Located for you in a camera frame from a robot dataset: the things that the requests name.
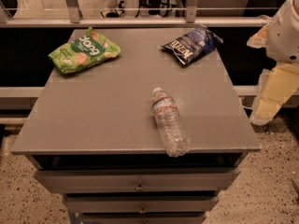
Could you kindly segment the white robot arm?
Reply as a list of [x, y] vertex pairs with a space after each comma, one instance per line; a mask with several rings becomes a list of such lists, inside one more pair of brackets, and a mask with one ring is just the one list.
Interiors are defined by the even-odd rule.
[[265, 125], [299, 90], [299, 0], [286, 0], [247, 45], [265, 48], [276, 62], [273, 69], [260, 74], [249, 117], [252, 124]]

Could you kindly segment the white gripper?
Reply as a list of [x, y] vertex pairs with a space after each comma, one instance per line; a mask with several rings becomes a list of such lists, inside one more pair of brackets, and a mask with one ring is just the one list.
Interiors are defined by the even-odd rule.
[[277, 65], [260, 74], [257, 96], [249, 120], [254, 125], [270, 122], [299, 89], [299, 0], [286, 0], [269, 25], [247, 41], [247, 46], [264, 48]]

